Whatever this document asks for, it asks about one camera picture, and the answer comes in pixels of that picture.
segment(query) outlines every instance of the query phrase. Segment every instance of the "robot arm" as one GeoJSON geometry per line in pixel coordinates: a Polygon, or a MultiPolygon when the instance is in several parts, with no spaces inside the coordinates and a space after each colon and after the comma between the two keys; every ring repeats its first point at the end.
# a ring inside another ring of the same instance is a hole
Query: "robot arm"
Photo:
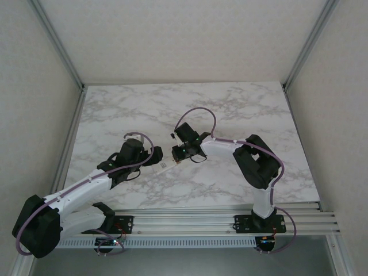
{"type": "MultiPolygon", "coordinates": [[[[162,160],[160,147],[154,147],[151,158],[140,166],[150,166],[162,160]]],[[[88,200],[114,188],[123,181],[128,181],[133,172],[140,172],[140,166],[148,158],[148,151],[137,137],[129,138],[122,145],[120,152],[111,155],[100,163],[97,169],[87,177],[55,194],[40,198],[34,195],[28,198],[13,228],[14,237],[36,210],[49,203],[24,228],[20,242],[37,258],[49,254],[60,239],[79,234],[89,229],[108,231],[114,220],[114,212],[99,202],[87,210],[72,213],[88,200]]]]}
{"type": "MultiPolygon", "coordinates": [[[[186,122],[177,127],[171,136],[178,142],[178,145],[172,149],[172,155],[177,162],[194,155],[235,158],[245,179],[254,187],[252,213],[255,224],[262,227],[267,224],[267,220],[272,215],[275,215],[270,197],[272,181],[277,177],[280,168],[277,160],[261,150],[241,144],[236,140],[233,143],[227,143],[211,138],[208,132],[199,135],[186,122]]],[[[246,142],[272,152],[257,135],[251,135],[246,142]]]]}

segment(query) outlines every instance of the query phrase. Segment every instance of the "purple cable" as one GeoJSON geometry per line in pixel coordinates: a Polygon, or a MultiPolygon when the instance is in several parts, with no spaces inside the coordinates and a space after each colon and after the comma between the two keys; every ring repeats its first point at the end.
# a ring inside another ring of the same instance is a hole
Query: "purple cable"
{"type": "Polygon", "coordinates": [[[214,113],[211,111],[211,110],[209,110],[208,108],[203,108],[203,107],[198,107],[198,108],[192,108],[192,109],[190,109],[190,110],[188,110],[186,113],[184,113],[183,114],[183,116],[179,119],[179,121],[177,122],[177,125],[175,126],[175,128],[174,129],[177,129],[177,127],[179,126],[179,124],[180,124],[180,122],[183,120],[183,118],[189,113],[189,112],[192,112],[192,111],[194,111],[194,110],[197,110],[197,109],[203,109],[203,110],[206,110],[206,111],[208,111],[209,113],[211,113],[212,114],[212,116],[213,116],[213,127],[212,127],[212,130],[211,130],[211,137],[213,137],[213,132],[214,132],[214,128],[216,127],[216,116],[214,115],[214,113]]]}
{"type": "Polygon", "coordinates": [[[140,132],[129,132],[129,133],[127,133],[126,135],[124,135],[124,138],[125,138],[127,135],[140,135],[140,136],[143,136],[144,138],[146,138],[146,139],[149,141],[149,143],[151,144],[151,154],[149,155],[149,157],[148,157],[148,158],[146,158],[146,160],[143,160],[142,162],[139,162],[139,163],[137,163],[137,164],[126,165],[126,166],[122,166],[122,167],[119,167],[119,168],[115,168],[115,169],[110,170],[110,171],[105,171],[105,172],[103,172],[103,173],[97,174],[97,175],[95,175],[95,176],[91,177],[90,179],[86,179],[86,180],[82,181],[81,183],[79,183],[79,184],[75,185],[73,188],[71,188],[71,189],[69,189],[69,190],[65,191],[64,193],[62,193],[60,196],[58,196],[58,197],[56,197],[56,198],[54,198],[54,199],[52,199],[52,200],[50,200],[50,201],[46,202],[46,203],[45,203],[45,204],[43,204],[42,206],[40,206],[40,207],[39,207],[37,210],[35,210],[35,211],[34,211],[34,212],[33,212],[33,213],[28,217],[28,219],[23,223],[23,225],[22,225],[21,229],[19,230],[19,232],[18,232],[18,234],[17,234],[17,239],[16,239],[16,249],[17,249],[17,251],[19,252],[19,254],[21,254],[21,255],[23,255],[23,256],[30,256],[30,255],[32,255],[32,253],[30,253],[30,252],[25,252],[25,251],[23,251],[23,250],[22,250],[22,248],[21,248],[21,246],[20,246],[20,243],[21,243],[21,236],[22,236],[22,234],[23,234],[23,231],[24,231],[24,229],[27,227],[27,225],[28,225],[28,224],[33,220],[33,218],[34,218],[34,217],[36,217],[36,215],[37,215],[38,213],[40,213],[40,211],[42,211],[42,210],[43,210],[44,208],[46,208],[48,205],[50,205],[50,204],[54,203],[55,201],[57,201],[59,197],[61,197],[61,198],[65,197],[67,194],[69,194],[69,193],[71,193],[72,191],[74,191],[74,190],[78,189],[78,188],[79,188],[79,187],[81,187],[82,185],[84,185],[84,184],[86,184],[86,183],[89,183],[89,182],[90,182],[91,180],[93,180],[93,179],[99,178],[99,177],[101,177],[101,176],[103,176],[103,175],[106,175],[106,174],[113,173],[113,172],[118,171],[118,170],[122,170],[122,169],[124,169],[124,168],[131,168],[131,167],[140,166],[140,165],[144,164],[145,162],[147,162],[148,160],[150,160],[150,158],[151,158],[151,157],[152,157],[152,155],[154,154],[154,149],[155,149],[154,144],[153,144],[153,142],[151,141],[151,139],[150,139],[148,136],[146,136],[145,134],[140,133],[140,132]]]}
{"type": "MultiPolygon", "coordinates": [[[[216,116],[214,115],[214,113],[213,113],[211,110],[209,110],[208,108],[201,107],[201,106],[200,106],[200,107],[197,107],[197,108],[192,108],[192,109],[188,110],[186,113],[184,113],[184,115],[179,119],[179,121],[178,121],[177,125],[175,126],[175,129],[179,126],[180,122],[183,120],[183,118],[184,118],[188,113],[190,113],[190,112],[192,112],[192,111],[194,111],[194,110],[197,110],[197,109],[203,109],[203,110],[206,110],[206,111],[208,111],[209,113],[211,113],[211,114],[212,114],[212,116],[213,116],[214,122],[213,122],[213,127],[212,127],[212,130],[211,130],[211,138],[214,138],[215,140],[220,141],[220,142],[234,143],[234,140],[230,140],[230,139],[223,139],[223,138],[216,138],[216,137],[214,136],[213,132],[214,132],[214,129],[215,129],[215,127],[216,127],[216,122],[217,122],[217,120],[216,120],[216,116]]],[[[280,174],[276,177],[275,181],[271,184],[270,203],[271,203],[271,205],[272,205],[272,206],[274,206],[274,186],[275,186],[275,185],[276,185],[276,183],[281,179],[281,177],[283,176],[283,174],[284,174],[284,172],[285,172],[285,166],[284,166],[284,164],[283,164],[282,160],[281,160],[279,157],[277,157],[274,153],[272,153],[272,152],[270,152],[270,151],[268,151],[268,150],[266,150],[266,149],[264,149],[264,148],[261,148],[261,147],[259,147],[259,146],[257,146],[257,145],[253,145],[252,143],[249,143],[249,142],[246,142],[246,141],[236,141],[236,142],[237,142],[237,143],[240,143],[240,144],[244,144],[244,145],[249,145],[250,147],[253,147],[253,148],[258,149],[258,150],[260,150],[260,151],[262,151],[262,152],[264,152],[264,153],[266,153],[266,154],[268,154],[268,155],[272,156],[272,157],[273,157],[274,159],[276,159],[276,161],[280,164],[280,166],[281,166],[281,172],[280,172],[280,174]]],[[[275,208],[275,209],[277,209],[277,210],[280,210],[280,211],[284,212],[284,213],[285,213],[285,214],[290,218],[290,220],[292,221],[293,227],[294,227],[294,235],[293,235],[293,238],[292,238],[292,240],[290,241],[290,243],[288,243],[286,246],[284,246],[284,247],[282,247],[282,248],[279,248],[279,249],[277,249],[277,250],[275,250],[275,251],[271,251],[271,252],[269,252],[269,254],[272,254],[272,253],[278,253],[278,252],[280,252],[280,251],[283,251],[284,249],[287,249],[287,248],[288,248],[288,247],[289,247],[289,246],[294,242],[295,237],[296,237],[296,235],[297,235],[297,227],[296,227],[295,222],[294,222],[293,218],[291,217],[291,215],[290,215],[287,211],[285,211],[284,209],[282,209],[282,208],[279,208],[279,207],[274,207],[274,208],[275,208]]]]}

